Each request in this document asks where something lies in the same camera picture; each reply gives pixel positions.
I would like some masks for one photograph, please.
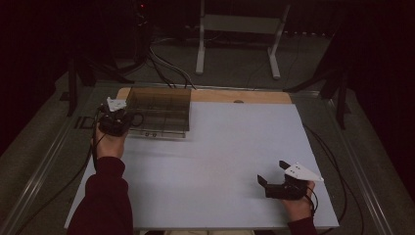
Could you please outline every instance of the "hand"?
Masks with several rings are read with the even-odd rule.
[[[128,134],[128,131],[122,136],[116,137],[109,134],[103,133],[99,129],[100,123],[96,128],[96,139],[97,139],[97,159],[102,157],[115,157],[121,158],[124,153],[124,142]]]
[[[307,196],[311,198],[312,190],[314,189],[315,183],[313,181],[308,181],[307,187]],[[303,197],[299,200],[290,201],[290,200],[281,200],[283,203],[290,221],[297,221],[303,218],[311,217],[311,204],[306,197]]]

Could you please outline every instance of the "dark background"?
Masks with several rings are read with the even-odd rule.
[[[97,5],[115,10],[112,24],[132,28],[130,1],[3,1],[0,3],[1,148],[7,149],[42,104],[55,92],[54,82],[68,69],[68,54],[81,44],[97,58],[128,54],[129,36],[116,48],[109,23]],[[150,1],[151,21],[166,34],[186,38],[185,25],[199,22],[199,1]],[[267,8],[246,1],[208,1],[207,10],[234,15],[272,16]],[[414,45],[415,6],[411,1],[293,1],[286,31],[333,37],[318,70],[350,68],[349,88],[377,131],[412,199],[415,168]]]

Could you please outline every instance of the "table leg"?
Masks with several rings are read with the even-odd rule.
[[[199,36],[198,61],[196,62],[196,74],[204,73],[205,65],[205,0],[201,0],[201,25]]]

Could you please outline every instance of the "cable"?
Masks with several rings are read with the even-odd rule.
[[[190,84],[195,90],[197,89],[195,87],[195,85],[193,84],[193,82],[192,82],[191,76],[186,71],[176,67],[174,64],[170,63],[169,61],[162,58],[161,56],[156,55],[156,53],[153,51],[153,49],[151,47],[150,47],[150,52],[151,52],[151,55],[153,55],[156,59],[158,59],[160,61],[160,63],[159,63],[159,62],[155,61],[151,56],[149,57],[149,59],[152,61],[153,65],[155,66],[155,69],[158,72],[161,79],[163,79],[165,81],[166,78],[161,74],[161,71],[159,70],[159,68],[157,68],[156,64],[159,64],[163,67],[166,67],[166,68],[168,68],[172,71],[177,72],[179,75],[181,75],[185,80],[185,88],[187,88],[187,84]]]
[[[149,56],[150,61],[153,63],[153,68],[156,70],[157,74],[159,75],[160,79],[164,81],[165,84],[168,85],[170,88],[176,88],[174,82],[168,78],[166,78],[160,71],[159,67],[156,65],[156,62],[153,60],[151,56]]]
[[[340,180],[341,180],[341,184],[342,184],[342,187],[343,187],[343,192],[344,192],[344,197],[345,197],[345,205],[344,205],[344,209],[343,209],[343,211],[342,211],[342,214],[341,214],[341,216],[338,218],[338,222],[341,222],[342,220],[343,220],[343,218],[344,218],[344,216],[345,216],[345,214],[346,214],[346,208],[347,208],[347,194],[346,194],[346,188],[347,188],[347,190],[350,192],[350,195],[352,196],[352,198],[353,198],[353,200],[356,202],[356,205],[357,205],[357,208],[358,208],[358,211],[359,211],[359,215],[360,215],[360,218],[361,218],[361,221],[362,221],[362,224],[361,224],[361,230],[360,230],[360,234],[363,234],[364,233],[364,227],[365,227],[365,225],[364,225],[364,217],[363,217],[363,212],[362,212],[362,209],[361,209],[361,207],[360,207],[360,205],[359,205],[359,203],[358,203],[358,201],[357,201],[357,197],[354,195],[354,193],[353,193],[353,191],[351,190],[351,188],[350,188],[350,186],[348,185],[348,183],[346,182],[346,180],[344,179],[344,177],[343,177],[343,175],[342,175],[342,173],[341,173],[341,171],[340,171],[340,168],[339,168],[339,165],[338,165],[338,162],[337,162],[337,160],[336,160],[336,158],[335,158],[335,155],[333,154],[333,152],[330,150],[330,148],[328,147],[328,145],[324,142],[324,140],[323,139],[321,139],[321,137],[317,134],[317,133],[315,133],[311,128],[309,128],[307,125],[305,125],[305,124],[303,124],[303,126],[304,126],[304,128],[305,129],[307,129],[312,135],[313,135],[313,137],[317,140],[317,142],[319,143],[319,145],[320,145],[320,147],[323,149],[323,151],[324,151],[324,153],[326,154],[326,156],[328,157],[328,159],[329,159],[329,161],[330,161],[330,163],[332,164],[332,166],[335,168],[335,170],[336,170],[336,172],[338,173],[338,176],[339,176],[339,178],[340,178]],[[330,231],[332,231],[332,230],[334,230],[333,228],[330,228],[330,229],[328,229],[328,230],[326,230],[326,231],[324,231],[324,232],[322,232],[322,233],[320,233],[320,235],[322,235],[322,234],[327,234],[327,233],[329,233]]]

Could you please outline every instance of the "maroon sweater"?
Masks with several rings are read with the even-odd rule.
[[[97,161],[97,173],[85,185],[85,198],[70,221],[69,235],[132,235],[128,184],[122,179],[125,165],[117,158]],[[292,235],[317,234],[312,217],[288,223]]]

